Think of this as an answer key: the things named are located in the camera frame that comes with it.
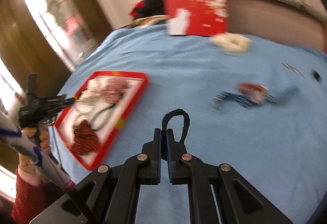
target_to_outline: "red sweater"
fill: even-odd
[[[17,224],[29,224],[33,218],[47,208],[44,183],[33,186],[25,182],[16,170],[16,199],[11,212]]]

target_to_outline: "person's hand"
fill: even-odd
[[[28,138],[33,137],[36,134],[36,128],[24,128],[22,133],[25,134]],[[47,155],[50,154],[50,145],[49,145],[49,132],[48,126],[45,124],[41,127],[40,130],[40,147],[42,148],[43,152]],[[19,167],[21,170],[29,173],[29,174],[36,174],[34,165],[31,164],[29,161],[29,157],[18,153],[19,158]]]

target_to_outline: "white tube with purple stripe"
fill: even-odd
[[[44,175],[63,190],[70,191],[75,187],[75,183],[53,163],[49,156],[22,134],[2,113],[0,113],[0,140],[30,157],[33,164],[40,167]]]

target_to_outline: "blue bedsheet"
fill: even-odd
[[[185,141],[189,153],[204,162],[231,164],[295,224],[304,224],[327,189],[327,63],[325,56],[249,36],[242,57],[223,53],[208,37],[169,36],[165,24],[112,32],[71,75],[60,94],[72,96],[97,70],[138,71],[151,84],[105,157],[116,166],[140,153],[163,116],[182,108],[191,125]],[[304,77],[282,66],[286,62]],[[322,77],[319,84],[312,76]],[[263,84],[274,96],[297,86],[286,105],[246,109],[226,102],[222,114],[210,109],[216,93],[236,92],[239,82]],[[169,123],[179,139],[183,119]],[[89,171],[58,139],[63,167],[79,182]],[[55,157],[58,152],[51,138]],[[190,223],[187,186],[172,186],[161,163],[161,184],[142,186],[136,223]]]

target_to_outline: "metal screw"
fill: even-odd
[[[190,155],[190,154],[183,154],[182,155],[183,160],[191,160],[191,158],[192,158],[192,155]]]
[[[226,163],[222,164],[222,165],[220,166],[220,168],[221,168],[221,170],[223,170],[223,171],[230,171],[230,170],[231,170],[231,166],[230,166],[229,164],[226,164]]]
[[[100,173],[105,173],[109,170],[109,167],[107,165],[101,165],[100,167],[98,167],[98,172]]]
[[[146,160],[148,158],[148,156],[146,155],[146,154],[139,154],[138,156],[137,156],[137,159],[138,160]]]

